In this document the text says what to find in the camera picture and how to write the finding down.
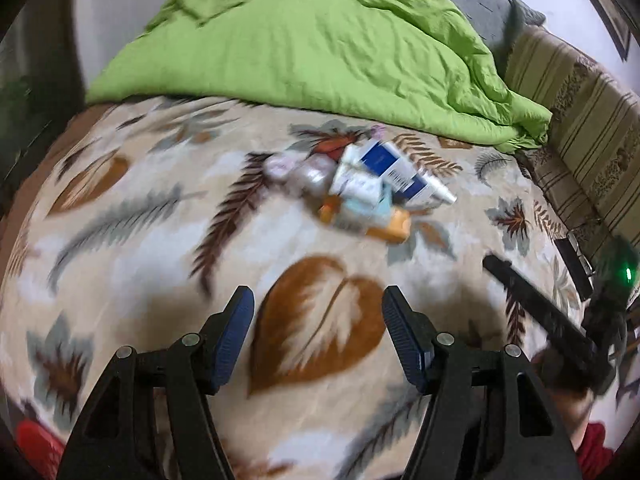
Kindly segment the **person right hand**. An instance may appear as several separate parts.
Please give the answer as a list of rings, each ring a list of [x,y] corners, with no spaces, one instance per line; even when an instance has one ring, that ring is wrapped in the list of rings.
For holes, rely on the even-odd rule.
[[[558,354],[552,347],[546,347],[533,357],[532,364],[550,394],[570,437],[570,442],[572,442],[574,450],[577,451],[585,437],[594,396],[589,389],[577,392],[555,387],[555,382],[550,379],[549,374],[554,367],[552,362],[557,357]]]

